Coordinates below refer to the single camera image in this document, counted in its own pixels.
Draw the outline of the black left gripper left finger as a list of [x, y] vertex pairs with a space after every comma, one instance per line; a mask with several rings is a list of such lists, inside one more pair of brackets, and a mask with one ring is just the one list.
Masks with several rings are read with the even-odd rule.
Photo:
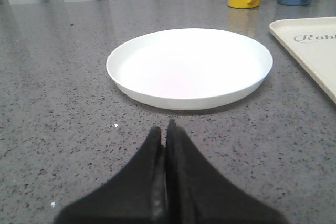
[[165, 149], [150, 129], [140, 149], [111, 180], [65, 207], [56, 223], [165, 223]]

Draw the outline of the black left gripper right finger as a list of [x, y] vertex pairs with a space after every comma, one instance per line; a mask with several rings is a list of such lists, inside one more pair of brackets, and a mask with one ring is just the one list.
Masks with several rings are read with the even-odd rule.
[[174, 120], [167, 128], [166, 186], [171, 223], [287, 223], [217, 171]]

